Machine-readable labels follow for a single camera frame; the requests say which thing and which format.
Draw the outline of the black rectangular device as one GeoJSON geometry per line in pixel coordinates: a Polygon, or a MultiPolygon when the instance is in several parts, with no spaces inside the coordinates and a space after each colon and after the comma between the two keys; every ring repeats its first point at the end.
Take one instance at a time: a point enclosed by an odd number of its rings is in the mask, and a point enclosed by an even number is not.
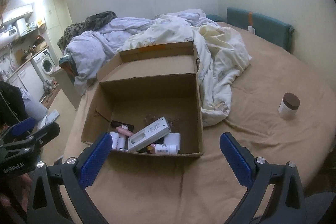
{"type": "Polygon", "coordinates": [[[110,126],[112,128],[121,127],[123,129],[129,130],[131,132],[133,132],[133,130],[134,130],[134,125],[123,123],[123,122],[119,122],[119,121],[111,121],[110,126]]]}

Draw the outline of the white power adapter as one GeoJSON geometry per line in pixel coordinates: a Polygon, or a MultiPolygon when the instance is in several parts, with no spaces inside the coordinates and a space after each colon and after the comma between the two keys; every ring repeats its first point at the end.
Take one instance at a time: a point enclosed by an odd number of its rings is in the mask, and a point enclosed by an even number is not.
{"type": "Polygon", "coordinates": [[[163,137],[163,143],[167,145],[176,145],[177,149],[180,150],[181,147],[181,134],[180,133],[169,133],[163,137]]]}

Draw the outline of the white labelled pill bottle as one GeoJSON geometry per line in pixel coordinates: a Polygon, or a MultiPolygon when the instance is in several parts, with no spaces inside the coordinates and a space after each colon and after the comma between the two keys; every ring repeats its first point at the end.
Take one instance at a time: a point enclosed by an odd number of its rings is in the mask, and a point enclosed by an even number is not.
{"type": "Polygon", "coordinates": [[[177,155],[178,147],[175,144],[156,144],[154,152],[156,155],[177,155]]]}

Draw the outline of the pink flower-shaped case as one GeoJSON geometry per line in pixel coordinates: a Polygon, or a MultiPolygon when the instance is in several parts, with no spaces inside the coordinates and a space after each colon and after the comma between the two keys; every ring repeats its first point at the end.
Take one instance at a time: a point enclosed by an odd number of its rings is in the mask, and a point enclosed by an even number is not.
{"type": "Polygon", "coordinates": [[[134,133],[132,133],[131,131],[127,130],[127,129],[124,129],[123,127],[121,126],[118,126],[116,127],[116,130],[119,134],[122,134],[122,135],[125,135],[127,137],[131,137],[134,135],[134,133]]]}

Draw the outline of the white rectangular electronic device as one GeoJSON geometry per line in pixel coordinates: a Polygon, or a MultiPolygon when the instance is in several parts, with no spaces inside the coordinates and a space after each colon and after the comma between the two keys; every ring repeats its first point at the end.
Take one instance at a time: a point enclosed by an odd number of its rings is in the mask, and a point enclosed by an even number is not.
{"type": "Polygon", "coordinates": [[[171,133],[169,123],[165,117],[161,117],[129,137],[127,140],[127,150],[129,152],[137,152],[168,133],[171,133]]]}

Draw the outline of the white washing machine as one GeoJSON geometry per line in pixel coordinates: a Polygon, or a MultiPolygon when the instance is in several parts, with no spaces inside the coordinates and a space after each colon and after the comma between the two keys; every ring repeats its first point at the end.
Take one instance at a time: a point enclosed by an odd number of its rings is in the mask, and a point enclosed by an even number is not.
{"type": "Polygon", "coordinates": [[[42,82],[45,82],[45,80],[52,80],[53,77],[51,76],[53,70],[56,68],[56,65],[51,58],[51,54],[48,48],[45,48],[41,50],[39,53],[37,53],[32,59],[31,63],[42,80],[42,82]]]}

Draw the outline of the beige bed sheet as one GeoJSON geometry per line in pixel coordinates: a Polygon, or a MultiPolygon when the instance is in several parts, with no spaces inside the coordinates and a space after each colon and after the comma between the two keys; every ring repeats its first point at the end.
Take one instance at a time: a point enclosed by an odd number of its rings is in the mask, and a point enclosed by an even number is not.
{"type": "Polygon", "coordinates": [[[242,198],[219,148],[221,133],[271,163],[295,162],[303,186],[335,139],[335,93],[298,58],[241,30],[251,56],[232,84],[229,116],[203,132],[204,154],[182,159],[111,153],[88,193],[110,223],[223,223],[242,198]],[[301,104],[293,119],[278,107],[285,93],[301,104]]]}

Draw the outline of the white jar brown lid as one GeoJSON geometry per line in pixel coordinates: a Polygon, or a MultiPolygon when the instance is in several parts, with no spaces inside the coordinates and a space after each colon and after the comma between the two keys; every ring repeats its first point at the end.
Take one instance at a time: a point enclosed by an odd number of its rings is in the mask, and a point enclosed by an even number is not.
{"type": "Polygon", "coordinates": [[[285,93],[278,107],[278,113],[283,119],[293,119],[301,102],[293,93],[285,93]]]}

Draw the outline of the white crumpled duvet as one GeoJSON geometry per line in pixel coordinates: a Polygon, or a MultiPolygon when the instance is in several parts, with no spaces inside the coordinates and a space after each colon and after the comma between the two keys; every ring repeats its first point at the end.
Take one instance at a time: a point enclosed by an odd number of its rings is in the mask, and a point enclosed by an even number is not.
{"type": "Polygon", "coordinates": [[[114,18],[98,30],[85,30],[72,37],[64,52],[74,62],[74,86],[83,95],[89,81],[117,53],[177,42],[193,42],[197,49],[204,126],[223,121],[231,111],[231,85],[252,58],[238,31],[218,25],[200,9],[162,14],[155,19],[114,18]]]}

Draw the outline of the dark patterned blanket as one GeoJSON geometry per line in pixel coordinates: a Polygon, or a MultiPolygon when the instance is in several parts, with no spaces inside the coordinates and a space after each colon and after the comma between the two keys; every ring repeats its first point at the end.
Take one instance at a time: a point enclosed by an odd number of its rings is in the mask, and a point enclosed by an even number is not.
{"type": "Polygon", "coordinates": [[[72,23],[64,30],[63,36],[58,40],[57,45],[60,50],[64,52],[74,37],[79,36],[86,31],[98,31],[116,18],[117,15],[113,11],[104,11],[88,16],[84,21],[72,23]]]}

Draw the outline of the brown cardboard box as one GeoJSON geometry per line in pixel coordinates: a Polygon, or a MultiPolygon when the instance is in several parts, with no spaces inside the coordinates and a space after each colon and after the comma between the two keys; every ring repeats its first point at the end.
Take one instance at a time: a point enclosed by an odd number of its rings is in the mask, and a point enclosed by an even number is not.
{"type": "Polygon", "coordinates": [[[203,121],[193,42],[158,44],[122,51],[97,73],[98,86],[89,105],[81,141],[92,144],[112,121],[139,132],[161,117],[181,136],[178,155],[200,157],[203,121]]]}

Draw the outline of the teal headboard cushion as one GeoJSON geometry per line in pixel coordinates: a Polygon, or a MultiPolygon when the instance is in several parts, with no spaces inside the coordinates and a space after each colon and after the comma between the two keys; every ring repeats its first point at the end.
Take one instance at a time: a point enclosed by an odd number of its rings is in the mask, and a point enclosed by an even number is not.
{"type": "Polygon", "coordinates": [[[294,33],[294,27],[291,24],[234,7],[227,8],[226,22],[244,30],[251,30],[255,35],[282,47],[287,52],[291,51],[294,33]]]}

